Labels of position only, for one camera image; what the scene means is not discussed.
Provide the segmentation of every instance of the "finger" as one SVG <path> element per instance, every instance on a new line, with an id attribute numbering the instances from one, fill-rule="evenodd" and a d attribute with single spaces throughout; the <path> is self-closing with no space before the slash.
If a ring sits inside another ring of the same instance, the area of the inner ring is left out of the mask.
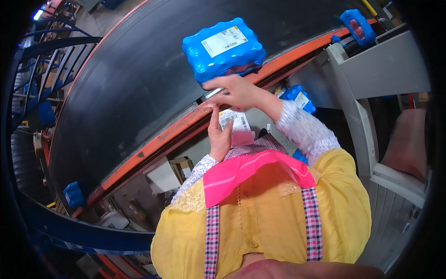
<path id="1" fill-rule="evenodd" d="M 211 129 L 220 129 L 219 125 L 219 106 L 214 105 L 212 109 L 211 122 L 209 123 L 209 128 Z"/>
<path id="2" fill-rule="evenodd" d="M 227 88 L 228 86 L 228 77 L 229 76 L 219 76 L 216 78 L 213 78 L 211 80 L 208 80 L 202 84 L 203 89 L 205 90 L 212 90 L 216 88 Z"/>
<path id="3" fill-rule="evenodd" d="M 210 104 L 231 104 L 231 95 L 216 94 L 212 96 L 208 103 Z"/>
<path id="4" fill-rule="evenodd" d="M 232 134 L 232 127 L 234 127 L 234 120 L 230 119 L 227 123 L 226 123 L 226 127 L 224 127 L 224 131 L 222 134 L 224 134 L 224 136 L 228 137 L 229 139 L 231 138 L 231 134 Z"/>

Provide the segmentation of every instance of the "yellow shirt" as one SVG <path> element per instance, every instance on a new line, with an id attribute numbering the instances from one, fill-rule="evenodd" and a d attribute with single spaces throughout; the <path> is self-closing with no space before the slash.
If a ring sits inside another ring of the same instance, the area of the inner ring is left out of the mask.
<path id="1" fill-rule="evenodd" d="M 317 160 L 314 169 L 323 175 L 315 188 L 323 261 L 354 263 L 372 224 L 369 197 L 356 176 L 355 162 L 345 150 L 333 149 Z M 306 262 L 302 195 L 286 193 L 283 186 L 290 183 L 294 182 L 278 164 L 268 164 L 219 204 L 217 279 L 239 269 L 248 253 Z M 151 256 L 163 279 L 203 278 L 206 210 L 202 188 L 200 179 L 161 214 Z"/>

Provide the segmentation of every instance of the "conveyor belt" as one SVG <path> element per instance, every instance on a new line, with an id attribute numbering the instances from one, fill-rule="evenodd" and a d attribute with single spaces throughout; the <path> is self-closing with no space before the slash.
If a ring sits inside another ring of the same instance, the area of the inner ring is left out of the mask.
<path id="1" fill-rule="evenodd" d="M 51 146 L 56 187 L 100 183 L 205 91 L 182 53 L 185 36 L 241 17 L 267 57 L 339 28 L 360 0 L 151 0 L 98 45 L 75 80 Z"/>

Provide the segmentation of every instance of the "shirt button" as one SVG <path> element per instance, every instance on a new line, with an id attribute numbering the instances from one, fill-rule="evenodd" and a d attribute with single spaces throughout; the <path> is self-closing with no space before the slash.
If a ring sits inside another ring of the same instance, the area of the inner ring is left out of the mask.
<path id="1" fill-rule="evenodd" d="M 259 244 L 257 242 L 255 242 L 254 240 L 250 240 L 249 246 L 251 246 L 252 248 L 257 248 L 257 247 L 259 247 Z"/>

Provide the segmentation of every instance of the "yellow pole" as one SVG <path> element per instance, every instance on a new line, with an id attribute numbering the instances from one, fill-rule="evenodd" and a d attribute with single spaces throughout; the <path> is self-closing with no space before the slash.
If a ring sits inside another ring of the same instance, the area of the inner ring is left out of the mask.
<path id="1" fill-rule="evenodd" d="M 364 5 L 368 8 L 368 10 L 372 13 L 372 16 L 376 17 L 378 13 L 375 11 L 375 9 L 370 5 L 370 3 L 367 0 L 362 0 Z"/>

